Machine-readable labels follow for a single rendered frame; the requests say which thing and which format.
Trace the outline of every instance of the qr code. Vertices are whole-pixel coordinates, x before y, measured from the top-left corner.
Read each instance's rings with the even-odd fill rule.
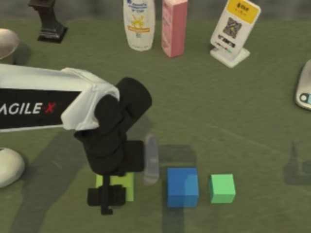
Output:
[[[237,37],[241,27],[242,27],[241,23],[238,23],[233,18],[229,17],[228,22],[227,22],[227,26],[225,27],[223,32],[235,39]]]

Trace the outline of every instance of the lime green block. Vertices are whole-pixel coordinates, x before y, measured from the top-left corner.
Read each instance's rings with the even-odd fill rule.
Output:
[[[103,177],[96,175],[96,188],[102,186]],[[134,173],[128,172],[125,176],[111,176],[110,185],[121,184],[126,189],[126,201],[134,201]]]
[[[232,174],[214,174],[209,179],[211,203],[231,203],[236,191]]]

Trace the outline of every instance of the green table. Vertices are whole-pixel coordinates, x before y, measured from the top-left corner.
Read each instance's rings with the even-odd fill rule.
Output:
[[[21,152],[29,168],[22,181],[0,190],[0,232],[311,232],[311,112],[293,101],[311,58],[311,22],[260,21],[246,44],[251,56],[235,69],[209,55],[215,24],[190,21],[185,54],[169,59],[159,23],[153,49],[141,53],[128,48],[122,22],[67,22],[67,37],[56,45],[36,41],[38,21],[2,21],[24,43],[20,65],[82,68],[113,84],[129,76],[147,86],[154,104],[129,137],[159,137],[162,182],[145,187],[137,174],[135,201],[103,217],[86,204],[95,176],[73,132],[2,133],[1,146]],[[165,207],[168,166],[198,167],[197,208]],[[234,174],[232,204],[209,203],[212,173]]]

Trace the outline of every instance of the beige bowl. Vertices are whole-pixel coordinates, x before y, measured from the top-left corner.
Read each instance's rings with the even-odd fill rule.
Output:
[[[13,64],[19,37],[14,31],[0,28],[0,63]]]

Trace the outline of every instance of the pink box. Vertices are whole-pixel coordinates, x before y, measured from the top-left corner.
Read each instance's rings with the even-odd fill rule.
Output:
[[[184,53],[187,7],[188,0],[163,0],[161,45],[169,57]]]

